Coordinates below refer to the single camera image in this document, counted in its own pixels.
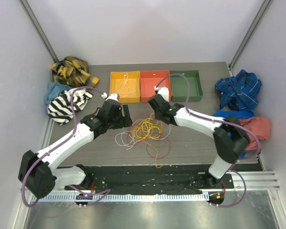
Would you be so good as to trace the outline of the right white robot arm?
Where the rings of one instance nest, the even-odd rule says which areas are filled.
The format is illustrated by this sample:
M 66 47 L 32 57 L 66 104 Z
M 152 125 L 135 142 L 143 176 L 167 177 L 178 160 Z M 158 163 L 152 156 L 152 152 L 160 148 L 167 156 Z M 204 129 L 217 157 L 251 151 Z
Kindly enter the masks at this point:
M 250 138 L 239 125 L 238 119 L 233 116 L 224 119 L 198 113 L 182 104 L 170 104 L 160 94 L 152 96 L 148 103 L 154 110 L 157 120 L 168 125 L 193 129 L 214 140 L 217 156 L 208 169 L 205 181 L 210 188 L 219 187 L 224 174 L 250 143 Z

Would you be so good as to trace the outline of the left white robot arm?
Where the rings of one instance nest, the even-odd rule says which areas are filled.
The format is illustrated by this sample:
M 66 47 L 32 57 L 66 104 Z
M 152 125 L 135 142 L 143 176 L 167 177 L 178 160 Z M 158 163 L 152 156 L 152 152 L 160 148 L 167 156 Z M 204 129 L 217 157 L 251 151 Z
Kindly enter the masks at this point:
M 93 180 L 89 168 L 83 165 L 59 168 L 59 165 L 107 130 L 130 127 L 132 124 L 128 105 L 107 99 L 97 114 L 85 116 L 72 131 L 52 145 L 37 153 L 27 151 L 22 157 L 18 179 L 36 199 L 68 185 L 88 190 Z

